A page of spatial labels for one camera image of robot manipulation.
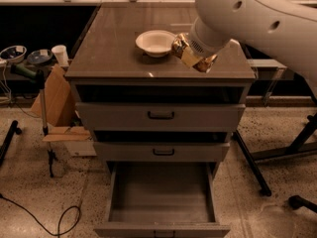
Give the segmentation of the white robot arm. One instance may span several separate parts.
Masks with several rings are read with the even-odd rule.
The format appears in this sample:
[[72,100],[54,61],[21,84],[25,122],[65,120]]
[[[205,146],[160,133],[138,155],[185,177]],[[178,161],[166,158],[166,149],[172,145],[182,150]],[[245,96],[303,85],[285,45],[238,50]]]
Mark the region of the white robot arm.
[[244,43],[300,74],[317,91],[317,10],[287,0],[195,0],[193,52],[208,58],[230,40]]

